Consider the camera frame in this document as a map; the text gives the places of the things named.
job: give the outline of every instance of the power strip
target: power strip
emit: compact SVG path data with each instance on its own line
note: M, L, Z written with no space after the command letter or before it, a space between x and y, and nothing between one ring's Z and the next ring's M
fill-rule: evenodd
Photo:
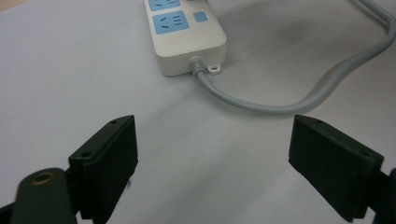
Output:
M221 72L227 36L206 0L145 0L148 23L161 72L173 77L191 72L200 58L209 74Z

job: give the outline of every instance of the power switch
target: power switch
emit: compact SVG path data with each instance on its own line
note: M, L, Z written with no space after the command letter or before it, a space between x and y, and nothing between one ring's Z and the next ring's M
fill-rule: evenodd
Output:
M194 13L195 20L198 22L207 21L207 16L203 11Z

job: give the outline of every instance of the power cord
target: power cord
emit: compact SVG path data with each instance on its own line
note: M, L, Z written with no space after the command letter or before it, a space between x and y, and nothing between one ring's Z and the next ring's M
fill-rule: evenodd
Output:
M234 98L214 87L206 78L204 63L199 57L190 60L192 74L198 78L204 88L219 100L248 111L263 114L295 114L304 110L312 109L320 105L332 94L338 84L355 69L367 63L378 54L386 50L396 37L396 20L387 11L370 0L359 0L365 7L370 9L376 16L384 21L388 26L387 36L373 47L366 49L350 58L347 58L331 68L325 76L330 78L319 89L311 92L305 98L293 105L258 105L251 102Z

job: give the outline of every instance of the white table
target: white table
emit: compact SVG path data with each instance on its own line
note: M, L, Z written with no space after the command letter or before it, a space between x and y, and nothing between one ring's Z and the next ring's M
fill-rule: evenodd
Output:
M376 2L396 15L393 1ZM386 30L357 1L209 3L229 40L211 81L268 105L302 99ZM164 77L148 25L143 0L32 0L0 12L0 206L25 176L66 169L105 123L133 114L140 162L108 223L345 223L288 163L293 116L245 112L191 75ZM393 45L305 113L385 156L386 174L396 167L395 56Z

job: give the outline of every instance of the cord strain relief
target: cord strain relief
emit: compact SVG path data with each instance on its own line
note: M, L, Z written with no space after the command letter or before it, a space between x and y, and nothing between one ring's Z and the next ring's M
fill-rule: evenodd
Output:
M198 72L205 72L205 66L204 62L202 62L202 59L200 58L192 58L190 60L190 68L192 71L192 74L196 77Z

